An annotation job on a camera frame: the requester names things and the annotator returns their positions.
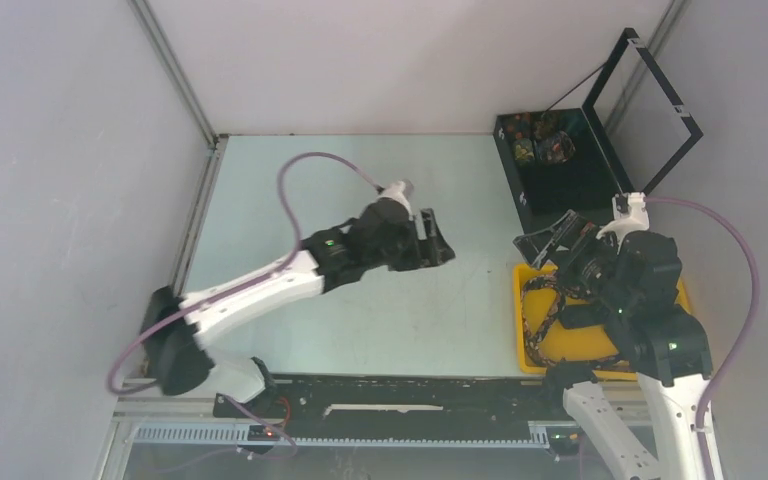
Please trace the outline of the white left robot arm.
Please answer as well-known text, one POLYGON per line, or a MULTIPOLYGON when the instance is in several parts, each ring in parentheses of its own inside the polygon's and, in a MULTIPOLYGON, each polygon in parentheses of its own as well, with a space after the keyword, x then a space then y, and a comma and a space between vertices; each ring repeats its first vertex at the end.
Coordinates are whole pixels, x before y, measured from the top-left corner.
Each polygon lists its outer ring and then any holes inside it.
POLYGON ((355 283, 369 270, 433 268, 455 256, 432 209, 413 215, 381 198, 359 217, 302 239, 295 255, 260 270, 183 296, 169 286, 154 291, 142 324, 148 374, 166 396, 209 383, 250 415, 264 416, 276 403, 271 374, 256 357, 220 360, 215 346, 223 335, 286 304, 355 283))

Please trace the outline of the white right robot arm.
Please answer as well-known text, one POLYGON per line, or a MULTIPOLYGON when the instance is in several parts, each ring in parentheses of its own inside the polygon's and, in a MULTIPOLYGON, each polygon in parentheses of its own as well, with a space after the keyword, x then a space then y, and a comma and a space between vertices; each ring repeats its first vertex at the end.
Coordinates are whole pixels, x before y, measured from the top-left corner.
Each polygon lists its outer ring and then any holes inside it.
POLYGON ((631 208, 603 226, 570 211, 515 246, 532 269, 521 297, 553 293, 543 316, 518 305, 523 354, 545 371, 545 411, 571 416, 618 479, 721 478, 702 401, 713 373, 709 342, 678 301, 674 240, 650 229, 644 208, 631 208), (618 364, 644 394, 655 454, 609 409, 597 374, 618 364))

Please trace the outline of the yellow plastic tray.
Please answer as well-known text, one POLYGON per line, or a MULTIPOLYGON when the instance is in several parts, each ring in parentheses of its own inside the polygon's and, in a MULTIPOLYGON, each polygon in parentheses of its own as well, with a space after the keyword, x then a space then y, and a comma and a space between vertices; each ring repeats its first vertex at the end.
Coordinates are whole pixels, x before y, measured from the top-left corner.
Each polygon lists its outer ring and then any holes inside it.
POLYGON ((512 270, 517 364, 527 375, 544 376, 552 362, 593 362, 618 354, 601 325, 567 329, 556 321, 534 348, 527 345, 526 335, 538 333, 548 319, 557 293, 548 287, 528 292, 524 292, 523 288, 528 281, 550 275, 554 270, 553 266, 535 270, 525 263, 515 265, 512 270))

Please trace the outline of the black storage box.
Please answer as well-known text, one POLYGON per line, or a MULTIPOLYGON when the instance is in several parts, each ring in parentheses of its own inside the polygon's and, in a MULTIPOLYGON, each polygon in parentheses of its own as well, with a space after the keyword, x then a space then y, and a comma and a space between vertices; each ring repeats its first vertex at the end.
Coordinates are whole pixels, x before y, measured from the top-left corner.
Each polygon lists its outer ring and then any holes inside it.
POLYGON ((531 233, 557 221, 568 210, 604 224, 613 219, 612 198, 621 192, 601 153, 582 108, 550 110, 561 113, 557 131, 572 139, 575 155, 558 165, 541 165, 533 124, 541 112, 499 115, 492 136, 501 160, 522 230, 531 233), (536 163, 520 166, 512 146, 520 138, 534 142, 536 163))

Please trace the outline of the rolled colourful tie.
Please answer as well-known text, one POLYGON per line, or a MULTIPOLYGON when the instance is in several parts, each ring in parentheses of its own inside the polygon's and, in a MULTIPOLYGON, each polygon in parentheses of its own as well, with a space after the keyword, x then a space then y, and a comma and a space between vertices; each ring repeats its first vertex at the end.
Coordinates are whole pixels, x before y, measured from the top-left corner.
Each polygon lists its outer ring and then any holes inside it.
POLYGON ((557 131, 537 143, 537 160, 541 165, 558 165, 569 161, 576 147, 564 131, 557 131))

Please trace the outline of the rolled patterned tie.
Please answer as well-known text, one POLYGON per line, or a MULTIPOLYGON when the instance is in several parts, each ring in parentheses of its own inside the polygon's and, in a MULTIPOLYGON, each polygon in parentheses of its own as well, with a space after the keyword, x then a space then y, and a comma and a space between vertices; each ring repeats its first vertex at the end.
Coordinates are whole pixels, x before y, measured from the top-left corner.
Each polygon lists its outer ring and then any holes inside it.
POLYGON ((529 166, 536 163, 534 142, 530 138, 517 139, 512 146, 514 160, 520 166, 529 166))

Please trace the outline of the rolled dark tie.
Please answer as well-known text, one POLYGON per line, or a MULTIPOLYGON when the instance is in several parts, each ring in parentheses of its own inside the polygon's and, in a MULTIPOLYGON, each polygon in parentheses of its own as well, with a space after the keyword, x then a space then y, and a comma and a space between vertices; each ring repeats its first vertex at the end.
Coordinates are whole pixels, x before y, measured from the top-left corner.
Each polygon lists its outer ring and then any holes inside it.
POLYGON ((538 140, 550 137, 559 128, 561 113, 558 111, 544 111, 535 118, 533 124, 534 137, 538 140))

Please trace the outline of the black framed box lid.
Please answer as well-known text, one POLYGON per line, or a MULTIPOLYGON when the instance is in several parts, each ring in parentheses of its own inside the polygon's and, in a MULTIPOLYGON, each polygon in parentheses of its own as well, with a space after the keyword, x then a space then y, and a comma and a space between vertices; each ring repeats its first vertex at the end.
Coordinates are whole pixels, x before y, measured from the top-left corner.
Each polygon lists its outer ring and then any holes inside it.
POLYGON ((638 32, 625 28, 582 105, 618 189, 651 195, 703 132, 638 32))

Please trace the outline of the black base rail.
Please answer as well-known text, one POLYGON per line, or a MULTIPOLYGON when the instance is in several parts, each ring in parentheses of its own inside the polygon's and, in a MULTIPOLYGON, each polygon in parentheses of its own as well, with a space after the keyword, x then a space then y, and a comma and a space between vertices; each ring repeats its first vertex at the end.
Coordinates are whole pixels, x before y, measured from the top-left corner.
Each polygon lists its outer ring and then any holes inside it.
POLYGON ((567 415, 538 380, 279 374, 247 403, 296 440, 512 443, 567 415))

